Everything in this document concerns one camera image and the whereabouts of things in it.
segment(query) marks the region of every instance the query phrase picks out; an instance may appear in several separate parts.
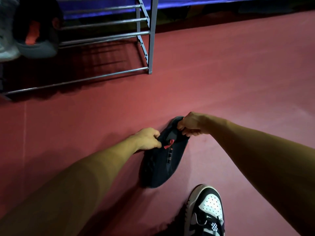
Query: gray rack post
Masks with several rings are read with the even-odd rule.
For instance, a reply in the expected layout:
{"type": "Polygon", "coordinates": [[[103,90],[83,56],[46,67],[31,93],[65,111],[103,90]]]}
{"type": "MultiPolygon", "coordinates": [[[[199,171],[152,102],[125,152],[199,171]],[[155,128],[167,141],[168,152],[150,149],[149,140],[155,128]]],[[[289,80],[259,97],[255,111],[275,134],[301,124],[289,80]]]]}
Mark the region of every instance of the gray rack post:
{"type": "MultiPolygon", "coordinates": [[[[87,1],[87,0],[57,0],[58,2],[66,2],[66,1],[87,1]]],[[[137,69],[130,69],[105,75],[99,75],[95,77],[85,78],[85,79],[78,79],[68,82],[62,82],[62,83],[56,83],[51,85],[45,85],[40,87],[33,87],[33,88],[26,88],[26,89],[19,89],[19,90],[13,90],[13,91],[5,91],[3,89],[2,85],[2,71],[3,66],[0,63],[0,96],[4,97],[5,99],[9,99],[7,95],[14,94],[14,93],[20,93],[20,92],[26,92],[36,89],[43,89],[43,88],[49,88],[54,86],[60,86],[64,84],[71,84],[71,83],[77,83],[92,79],[99,79],[104,78],[112,75],[119,75],[124,73],[130,73],[130,72],[136,72],[141,70],[148,70],[148,74],[152,74],[152,65],[153,65],[153,51],[154,51],[154,38],[155,38],[155,27],[156,27],[156,20],[157,20],[157,5],[158,0],[151,0],[151,16],[149,17],[146,8],[143,4],[142,0],[135,0],[135,5],[129,5],[129,6],[120,6],[120,7],[107,7],[107,8],[101,8],[101,9],[88,9],[88,10],[76,10],[76,11],[66,11],[65,14],[79,14],[79,13],[91,13],[91,12],[102,12],[102,11],[116,11],[116,10],[124,10],[124,9],[135,9],[136,10],[136,18],[135,19],[127,19],[127,20],[119,20],[119,21],[110,21],[110,22],[103,22],[103,23],[94,23],[94,24],[85,24],[85,25],[75,25],[75,26],[65,26],[61,28],[61,31],[63,30],[73,30],[73,29],[80,29],[80,28],[91,28],[91,27],[98,27],[98,26],[106,26],[106,25],[116,25],[116,24],[126,24],[126,23],[136,23],[137,31],[126,33],[126,34],[119,34],[119,35],[109,35],[109,36],[103,36],[103,37],[96,37],[96,38],[88,38],[88,39],[77,39],[77,40],[70,40],[70,41],[64,41],[60,43],[60,49],[63,48],[69,48],[69,47],[76,47],[76,46],[84,46],[84,45],[91,45],[96,43],[104,43],[109,41],[115,41],[120,39],[127,39],[132,37],[137,37],[137,41],[139,42],[144,57],[147,61],[147,66],[137,69]],[[140,17],[140,10],[142,10],[142,13],[144,14],[144,17],[140,17]],[[146,22],[148,25],[149,30],[148,31],[141,31],[140,30],[140,22],[146,22]],[[147,50],[144,46],[142,35],[149,35],[149,54],[147,53],[147,50]]]]}

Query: sneaker sole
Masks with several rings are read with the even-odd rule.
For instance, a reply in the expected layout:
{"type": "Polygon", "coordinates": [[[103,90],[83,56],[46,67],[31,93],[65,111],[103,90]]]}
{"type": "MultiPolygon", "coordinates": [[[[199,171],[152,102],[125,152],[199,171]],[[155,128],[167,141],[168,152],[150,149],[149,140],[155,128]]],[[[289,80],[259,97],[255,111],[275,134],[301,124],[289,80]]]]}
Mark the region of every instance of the sneaker sole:
{"type": "Polygon", "coordinates": [[[186,204],[184,236],[191,236],[193,234],[189,231],[190,221],[191,221],[191,217],[192,217],[192,210],[195,207],[195,202],[198,199],[200,193],[206,188],[211,188],[211,189],[214,189],[216,192],[218,192],[212,186],[207,186],[207,185],[203,185],[203,184],[196,186],[196,188],[192,191],[192,193],[190,194],[189,199],[187,201],[187,204],[186,204]]]}

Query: black and white sneaker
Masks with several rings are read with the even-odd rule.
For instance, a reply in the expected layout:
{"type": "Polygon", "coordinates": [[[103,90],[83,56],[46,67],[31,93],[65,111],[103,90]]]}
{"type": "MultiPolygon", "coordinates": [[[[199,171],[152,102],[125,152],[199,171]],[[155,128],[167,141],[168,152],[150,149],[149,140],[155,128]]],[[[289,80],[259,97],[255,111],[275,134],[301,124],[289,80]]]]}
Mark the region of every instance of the black and white sneaker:
{"type": "Polygon", "coordinates": [[[219,193],[211,186],[197,186],[187,202],[184,236],[224,236],[224,232],[219,193]]]}

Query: black shoe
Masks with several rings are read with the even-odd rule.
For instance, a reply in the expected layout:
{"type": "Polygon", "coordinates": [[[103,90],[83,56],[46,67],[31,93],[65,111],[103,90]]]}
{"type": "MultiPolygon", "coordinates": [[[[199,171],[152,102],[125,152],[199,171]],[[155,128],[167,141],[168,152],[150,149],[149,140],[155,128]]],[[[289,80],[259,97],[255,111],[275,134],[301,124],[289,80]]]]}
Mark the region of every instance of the black shoe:
{"type": "Polygon", "coordinates": [[[140,181],[143,187],[159,187],[177,169],[189,139],[177,129],[178,122],[183,118],[182,116],[174,118],[162,131],[158,137],[162,143],[161,148],[154,148],[144,153],[140,169],[140,181]]]}
{"type": "Polygon", "coordinates": [[[184,236],[224,236],[224,232],[219,193],[211,186],[197,186],[187,202],[184,236]]]}

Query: forearm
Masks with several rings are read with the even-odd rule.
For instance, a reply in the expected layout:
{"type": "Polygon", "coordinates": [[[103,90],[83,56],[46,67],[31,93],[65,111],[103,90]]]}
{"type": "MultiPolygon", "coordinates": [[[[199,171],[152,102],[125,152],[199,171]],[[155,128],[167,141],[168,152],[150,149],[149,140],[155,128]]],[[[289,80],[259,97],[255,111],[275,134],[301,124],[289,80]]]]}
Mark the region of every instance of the forearm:
{"type": "Polygon", "coordinates": [[[214,116],[204,117],[203,124],[252,185],[300,234],[315,232],[314,149],[214,116]]]}
{"type": "Polygon", "coordinates": [[[137,150],[130,137],[74,163],[2,218],[1,235],[77,235],[137,150]]]}

